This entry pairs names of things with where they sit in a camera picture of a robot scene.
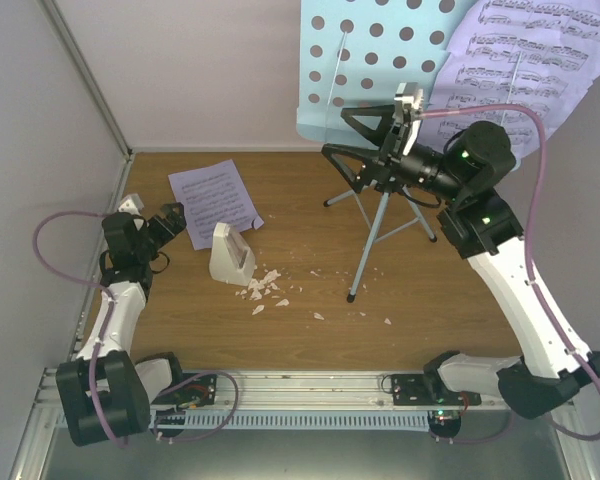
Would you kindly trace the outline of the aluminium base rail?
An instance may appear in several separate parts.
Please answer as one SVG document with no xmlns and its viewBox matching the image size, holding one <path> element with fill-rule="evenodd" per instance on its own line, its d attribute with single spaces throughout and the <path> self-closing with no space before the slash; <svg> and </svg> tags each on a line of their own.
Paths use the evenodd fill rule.
<svg viewBox="0 0 600 480">
<path fill-rule="evenodd" d="M 281 411 L 393 411 L 393 410 L 462 410 L 462 397 L 457 405 L 438 405 L 408 397 L 405 405 L 394 405 L 389 393 L 389 374 L 381 371 L 266 371 L 239 370 L 229 372 L 238 384 L 238 409 Z M 220 377 L 215 387 L 210 410 L 229 410 L 234 402 L 234 387 Z M 55 383 L 55 370 L 43 373 L 34 407 L 62 410 Z M 484 395 L 481 403 L 469 410 L 502 411 L 508 406 L 500 398 Z"/>
</svg>

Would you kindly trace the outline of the lilac sheet music paper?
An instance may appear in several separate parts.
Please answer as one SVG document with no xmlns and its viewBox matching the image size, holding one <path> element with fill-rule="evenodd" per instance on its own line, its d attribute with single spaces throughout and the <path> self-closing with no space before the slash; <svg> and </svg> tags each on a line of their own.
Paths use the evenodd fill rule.
<svg viewBox="0 0 600 480">
<path fill-rule="evenodd" d="M 600 1 L 479 1 L 447 50 L 431 108 L 516 103 L 552 135 L 600 75 Z"/>
</svg>

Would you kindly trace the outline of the light blue music stand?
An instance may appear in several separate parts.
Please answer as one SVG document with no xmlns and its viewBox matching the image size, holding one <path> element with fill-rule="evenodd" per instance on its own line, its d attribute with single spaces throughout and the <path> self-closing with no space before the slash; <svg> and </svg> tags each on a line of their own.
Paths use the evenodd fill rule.
<svg viewBox="0 0 600 480">
<path fill-rule="evenodd" d="M 386 105 L 403 82 L 431 91 L 446 45 L 470 1 L 304 1 L 300 16 L 298 134 L 368 147 L 344 107 Z"/>
</svg>

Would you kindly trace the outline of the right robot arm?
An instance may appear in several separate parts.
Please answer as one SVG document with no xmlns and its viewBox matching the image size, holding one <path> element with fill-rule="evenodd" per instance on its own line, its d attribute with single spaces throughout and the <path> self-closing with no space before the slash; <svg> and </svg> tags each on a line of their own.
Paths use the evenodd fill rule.
<svg viewBox="0 0 600 480">
<path fill-rule="evenodd" d="M 356 193 L 373 186 L 385 196 L 408 187 L 432 194 L 443 234 L 490 290 L 521 348 L 509 358 L 440 354 L 423 368 L 427 400 L 444 405 L 458 392 L 498 396 L 535 419 L 600 377 L 600 351 L 559 312 L 528 252 L 527 229 L 495 190 L 516 163 L 505 129 L 475 121 L 437 152 L 416 141 L 425 116 L 414 104 L 344 108 L 341 117 L 372 146 L 326 143 L 324 157 Z"/>
</svg>

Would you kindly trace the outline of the white debris flakes pile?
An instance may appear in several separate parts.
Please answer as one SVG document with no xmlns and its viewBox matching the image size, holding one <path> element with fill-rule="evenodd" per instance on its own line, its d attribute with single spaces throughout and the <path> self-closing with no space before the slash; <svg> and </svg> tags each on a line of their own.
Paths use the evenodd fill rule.
<svg viewBox="0 0 600 480">
<path fill-rule="evenodd" d="M 256 255 L 253 279 L 235 296 L 253 316 L 322 323 L 394 323 L 384 290 L 389 269 L 370 260 L 357 296 L 347 301 L 368 228 L 347 209 L 271 210 L 264 225 L 245 234 Z"/>
</svg>

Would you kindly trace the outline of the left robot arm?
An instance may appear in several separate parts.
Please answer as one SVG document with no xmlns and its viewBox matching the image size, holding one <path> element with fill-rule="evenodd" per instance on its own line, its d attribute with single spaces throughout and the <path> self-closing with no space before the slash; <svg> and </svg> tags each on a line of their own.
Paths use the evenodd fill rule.
<svg viewBox="0 0 600 480">
<path fill-rule="evenodd" d="M 167 203 L 149 219 L 137 195 L 125 197 L 101 226 L 101 304 L 93 329 L 75 359 L 61 364 L 56 385 L 73 443 L 126 440 L 148 429 L 151 404 L 183 398 L 186 380 L 171 352 L 134 363 L 129 355 L 153 277 L 151 264 L 186 228 L 181 203 Z"/>
</svg>

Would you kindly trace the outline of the left aluminium frame post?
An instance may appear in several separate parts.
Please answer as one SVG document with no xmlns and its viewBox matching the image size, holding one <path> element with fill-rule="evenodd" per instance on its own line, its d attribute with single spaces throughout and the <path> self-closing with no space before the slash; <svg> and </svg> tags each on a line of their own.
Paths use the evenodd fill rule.
<svg viewBox="0 0 600 480">
<path fill-rule="evenodd" d="M 81 82 L 96 106 L 118 150 L 122 153 L 123 158 L 127 162 L 130 162 L 133 149 L 129 146 L 58 3 L 54 0 L 40 0 L 38 4 L 50 22 L 53 31 L 58 36 L 63 49 L 76 69 Z"/>
</svg>

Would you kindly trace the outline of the white metronome body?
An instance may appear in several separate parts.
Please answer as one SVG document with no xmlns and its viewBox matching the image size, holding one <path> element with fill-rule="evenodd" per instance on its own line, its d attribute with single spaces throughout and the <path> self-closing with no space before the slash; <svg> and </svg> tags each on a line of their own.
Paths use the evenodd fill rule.
<svg viewBox="0 0 600 480">
<path fill-rule="evenodd" d="M 212 236 L 209 272 L 222 283 L 247 286 L 255 271 L 255 255 L 240 232 L 232 225 L 218 222 Z"/>
</svg>

